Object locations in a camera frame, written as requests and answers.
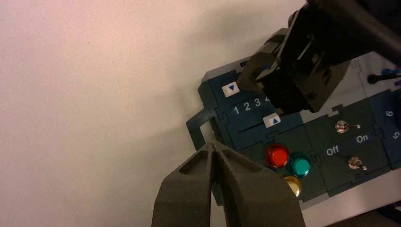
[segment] printed number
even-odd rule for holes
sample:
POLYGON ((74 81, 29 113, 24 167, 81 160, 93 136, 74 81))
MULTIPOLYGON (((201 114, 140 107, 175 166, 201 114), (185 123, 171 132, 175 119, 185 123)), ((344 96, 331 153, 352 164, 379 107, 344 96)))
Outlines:
POLYGON ((235 107, 234 111, 237 112, 237 114, 239 114, 238 107, 235 107))
POLYGON ((257 98, 257 99, 255 99, 255 106, 260 106, 261 105, 261 102, 259 101, 259 99, 257 98))
POLYGON ((250 108, 249 108, 249 103, 244 103, 244 106, 245 106, 245 110, 246 110, 246 111, 250 110, 250 108))
POLYGON ((401 136, 401 133, 399 133, 399 132, 396 131, 392 137, 396 140, 396 139, 398 139, 398 137, 400 137, 400 136, 401 136))

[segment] off label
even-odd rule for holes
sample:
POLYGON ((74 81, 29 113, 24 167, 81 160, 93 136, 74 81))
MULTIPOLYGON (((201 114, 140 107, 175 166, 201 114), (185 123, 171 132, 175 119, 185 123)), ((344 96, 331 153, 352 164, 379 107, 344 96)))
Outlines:
POLYGON ((339 148, 338 145, 326 150, 327 156, 332 156, 332 155, 337 154, 339 152, 340 152, 340 148, 339 148))

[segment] number 3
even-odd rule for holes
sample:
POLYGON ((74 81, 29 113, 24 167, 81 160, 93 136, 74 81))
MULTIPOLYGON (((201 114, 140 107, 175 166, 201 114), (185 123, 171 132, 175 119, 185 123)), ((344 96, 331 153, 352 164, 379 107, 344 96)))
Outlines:
POLYGON ((261 102, 259 101, 259 99, 257 98, 257 99, 255 99, 255 106, 260 106, 261 105, 261 102))

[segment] red button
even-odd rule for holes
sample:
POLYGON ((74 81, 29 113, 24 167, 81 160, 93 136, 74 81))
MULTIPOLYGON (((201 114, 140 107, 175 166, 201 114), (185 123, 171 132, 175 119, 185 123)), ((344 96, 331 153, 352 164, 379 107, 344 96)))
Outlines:
POLYGON ((265 161, 268 166, 283 167, 287 164, 288 158, 289 151, 282 144, 270 144, 266 149, 265 161))

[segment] on label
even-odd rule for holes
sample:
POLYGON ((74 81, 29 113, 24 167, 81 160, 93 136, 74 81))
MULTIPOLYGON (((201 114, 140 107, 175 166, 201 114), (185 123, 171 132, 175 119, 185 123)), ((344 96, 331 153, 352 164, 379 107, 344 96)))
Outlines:
POLYGON ((362 142, 367 141, 367 140, 369 140, 369 137, 367 135, 363 135, 363 136, 358 136, 357 137, 357 142, 358 143, 362 143, 362 142))

